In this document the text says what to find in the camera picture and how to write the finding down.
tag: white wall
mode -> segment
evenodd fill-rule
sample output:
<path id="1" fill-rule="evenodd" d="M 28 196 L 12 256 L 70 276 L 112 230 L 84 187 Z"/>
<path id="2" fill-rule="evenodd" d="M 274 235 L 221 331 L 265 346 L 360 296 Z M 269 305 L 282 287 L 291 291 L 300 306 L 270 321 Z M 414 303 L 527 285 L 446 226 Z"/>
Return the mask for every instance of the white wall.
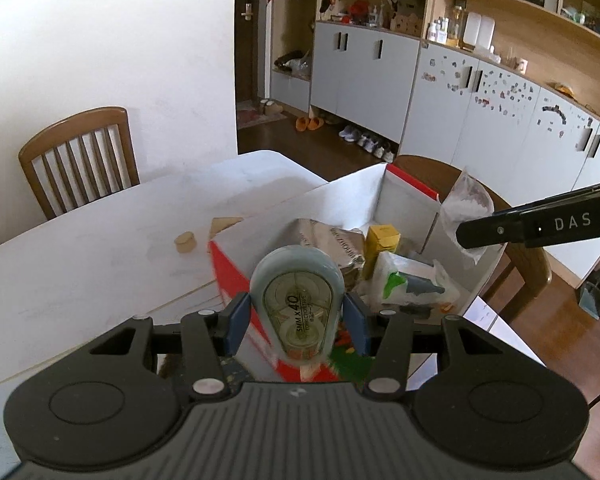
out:
<path id="1" fill-rule="evenodd" d="M 234 0 L 0 0 L 0 243 L 44 221 L 18 162 L 46 126 L 129 112 L 141 181 L 237 153 Z"/>

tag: yellow box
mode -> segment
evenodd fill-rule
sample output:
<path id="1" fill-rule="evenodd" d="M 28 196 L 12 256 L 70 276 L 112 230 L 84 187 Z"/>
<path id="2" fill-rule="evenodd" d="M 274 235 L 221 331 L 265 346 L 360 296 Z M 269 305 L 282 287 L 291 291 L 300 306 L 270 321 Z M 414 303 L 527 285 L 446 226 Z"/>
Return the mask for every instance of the yellow box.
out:
<path id="1" fill-rule="evenodd" d="M 400 242 L 400 233 L 391 224 L 372 225 L 365 239 L 365 266 L 362 269 L 362 279 L 368 280 L 374 273 L 378 254 L 382 251 L 395 252 Z"/>

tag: metal screw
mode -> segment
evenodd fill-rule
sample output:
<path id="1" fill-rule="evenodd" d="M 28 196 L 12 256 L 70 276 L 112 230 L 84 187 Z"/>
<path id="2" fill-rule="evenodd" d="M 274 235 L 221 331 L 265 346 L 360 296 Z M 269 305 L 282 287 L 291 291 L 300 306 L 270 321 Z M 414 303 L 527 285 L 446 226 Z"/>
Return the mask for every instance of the metal screw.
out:
<path id="1" fill-rule="evenodd" d="M 376 377 L 369 381 L 368 386 L 376 394 L 392 394 L 400 389 L 400 383 L 391 377 Z"/>
<path id="2" fill-rule="evenodd" d="M 224 390 L 224 383 L 213 377 L 198 379 L 193 383 L 193 391 L 200 395 L 219 394 Z"/>

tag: white table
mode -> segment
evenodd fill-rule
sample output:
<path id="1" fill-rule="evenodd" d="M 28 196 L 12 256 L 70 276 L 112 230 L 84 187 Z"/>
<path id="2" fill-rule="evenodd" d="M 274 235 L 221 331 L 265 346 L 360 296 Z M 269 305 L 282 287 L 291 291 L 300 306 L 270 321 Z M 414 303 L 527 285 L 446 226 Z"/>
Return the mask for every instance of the white table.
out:
<path id="1" fill-rule="evenodd" d="M 160 324 L 221 308 L 206 254 L 211 219 L 252 216 L 324 183 L 278 153 L 255 152 L 117 193 L 1 245 L 0 476 L 18 463 L 2 424 L 18 384 L 133 314 L 150 312 Z M 184 231 L 195 233 L 198 246 L 178 254 L 173 239 Z M 487 330 L 498 322 L 479 298 L 467 316 Z M 502 325 L 497 335 L 522 349 Z M 247 339 L 244 352 L 257 377 L 271 374 L 263 360 L 253 361 Z M 428 360 L 410 387 L 434 373 L 435 359 Z"/>

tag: doormat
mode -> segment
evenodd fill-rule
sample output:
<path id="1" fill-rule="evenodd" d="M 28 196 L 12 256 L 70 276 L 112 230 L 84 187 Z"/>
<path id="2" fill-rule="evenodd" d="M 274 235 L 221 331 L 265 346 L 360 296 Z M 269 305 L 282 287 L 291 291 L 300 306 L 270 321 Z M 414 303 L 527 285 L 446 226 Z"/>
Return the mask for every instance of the doormat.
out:
<path id="1" fill-rule="evenodd" d="M 283 114 L 261 114 L 251 101 L 243 101 L 235 105 L 235 121 L 239 130 L 281 119 L 286 119 L 286 117 Z"/>

